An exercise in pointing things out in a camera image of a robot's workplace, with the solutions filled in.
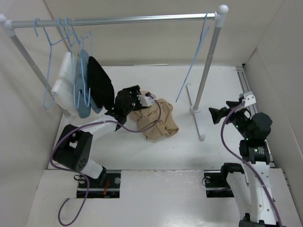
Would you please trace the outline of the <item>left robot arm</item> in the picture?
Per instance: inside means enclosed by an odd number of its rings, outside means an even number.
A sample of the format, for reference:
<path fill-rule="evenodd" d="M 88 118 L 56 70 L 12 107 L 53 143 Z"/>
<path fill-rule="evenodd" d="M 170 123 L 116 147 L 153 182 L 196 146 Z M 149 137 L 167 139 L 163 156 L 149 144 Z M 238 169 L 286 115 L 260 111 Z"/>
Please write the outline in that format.
<path fill-rule="evenodd" d="M 69 171 L 86 175 L 94 187 L 103 186 L 107 170 L 90 159 L 92 142 L 122 128 L 129 113 L 142 107 L 140 95 L 139 85 L 124 88 L 117 93 L 113 106 L 98 120 L 79 130 L 72 124 L 66 125 L 51 155 L 52 165 L 57 162 Z"/>

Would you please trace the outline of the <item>light blue wire hanger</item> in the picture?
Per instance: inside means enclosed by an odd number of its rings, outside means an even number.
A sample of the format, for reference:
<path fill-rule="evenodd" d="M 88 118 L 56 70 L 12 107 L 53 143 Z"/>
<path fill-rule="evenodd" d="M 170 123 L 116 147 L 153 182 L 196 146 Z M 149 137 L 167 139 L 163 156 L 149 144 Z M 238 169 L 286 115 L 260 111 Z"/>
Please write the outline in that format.
<path fill-rule="evenodd" d="M 196 60 L 197 60 L 197 57 L 198 57 L 199 52 L 200 52 L 200 50 L 201 50 L 201 47 L 202 47 L 202 45 L 203 45 L 204 39 L 205 39 L 205 37 L 206 37 L 207 34 L 208 34 L 209 26 L 205 26 L 205 25 L 206 25 L 206 20 L 207 20 L 207 18 L 208 18 L 208 14 L 209 14 L 209 13 L 208 13 L 208 11 L 207 11 L 207 12 L 205 13 L 205 17 L 204 17 L 204 21 L 203 21 L 201 33 L 200 33 L 200 36 L 199 36 L 199 42 L 198 42 L 198 45 L 197 45 L 197 48 L 196 48 L 196 52 L 195 52 L 195 54 L 194 54 L 194 57 L 193 57 L 193 59 L 192 59 L 192 61 L 191 61 L 190 66 L 189 66 L 189 68 L 188 68 L 187 74 L 186 74 L 186 76 L 185 76 L 185 78 L 184 78 L 184 80 L 183 80 L 183 83 L 182 83 L 181 88 L 180 88 L 180 90 L 179 90 L 179 92 L 178 92 L 178 95 L 177 95 L 177 97 L 176 97 L 175 102 L 177 102 L 177 101 L 179 100 L 179 97 L 180 97 L 180 95 L 181 95 L 181 93 L 182 93 L 182 90 L 183 90 L 183 88 L 184 88 L 184 86 L 185 86 L 185 84 L 186 84 L 186 82 L 187 82 L 187 79 L 188 79 L 189 74 L 190 74 L 190 72 L 191 72 L 191 70 L 192 70 L 192 67 L 194 66 L 194 64 L 195 64 L 195 62 L 196 62 Z"/>

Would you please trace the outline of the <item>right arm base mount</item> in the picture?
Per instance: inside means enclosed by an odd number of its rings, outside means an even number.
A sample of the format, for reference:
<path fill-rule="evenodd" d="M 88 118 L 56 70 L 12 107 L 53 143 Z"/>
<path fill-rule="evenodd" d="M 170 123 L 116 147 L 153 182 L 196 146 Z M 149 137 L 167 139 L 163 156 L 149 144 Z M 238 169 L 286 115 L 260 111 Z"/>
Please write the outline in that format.
<path fill-rule="evenodd" d="M 220 170 L 204 170 L 202 185 L 207 198 L 232 198 L 233 192 Z"/>

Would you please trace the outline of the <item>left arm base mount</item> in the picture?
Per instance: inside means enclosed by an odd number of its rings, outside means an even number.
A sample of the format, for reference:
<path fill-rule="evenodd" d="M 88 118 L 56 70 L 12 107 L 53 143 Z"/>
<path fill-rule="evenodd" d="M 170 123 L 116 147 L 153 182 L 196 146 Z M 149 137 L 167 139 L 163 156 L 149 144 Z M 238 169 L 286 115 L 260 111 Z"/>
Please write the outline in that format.
<path fill-rule="evenodd" d="M 76 198 L 84 198 L 87 191 L 87 181 L 81 175 L 75 175 L 78 182 Z M 120 198 L 121 171 L 109 170 L 101 179 L 88 176 L 89 192 L 87 198 L 116 199 Z"/>

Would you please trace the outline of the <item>beige t shirt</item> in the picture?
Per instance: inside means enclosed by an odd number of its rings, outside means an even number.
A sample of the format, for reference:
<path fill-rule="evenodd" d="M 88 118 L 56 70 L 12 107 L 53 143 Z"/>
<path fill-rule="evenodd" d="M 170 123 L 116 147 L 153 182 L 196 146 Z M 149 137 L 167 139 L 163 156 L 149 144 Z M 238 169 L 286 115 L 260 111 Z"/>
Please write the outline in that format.
<path fill-rule="evenodd" d="M 152 106 L 132 111 L 129 117 L 138 125 L 147 140 L 157 141 L 178 133 L 179 127 L 172 116 L 173 105 L 163 98 L 157 99 Z"/>

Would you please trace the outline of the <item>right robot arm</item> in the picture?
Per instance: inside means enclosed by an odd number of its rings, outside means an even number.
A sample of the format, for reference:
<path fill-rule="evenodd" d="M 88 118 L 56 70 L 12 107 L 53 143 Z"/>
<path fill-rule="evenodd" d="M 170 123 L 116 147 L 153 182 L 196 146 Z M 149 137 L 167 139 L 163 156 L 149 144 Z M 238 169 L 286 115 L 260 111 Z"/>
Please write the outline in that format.
<path fill-rule="evenodd" d="M 283 222 L 272 197 L 269 179 L 270 155 L 266 143 L 272 120 L 265 113 L 251 114 L 244 101 L 227 102 L 221 109 L 209 108 L 214 124 L 223 119 L 220 137 L 226 150 L 240 163 L 224 163 L 219 181 L 229 186 L 235 198 L 240 227 L 281 227 Z M 224 129 L 232 124 L 243 139 L 239 154 L 234 153 L 224 140 Z"/>

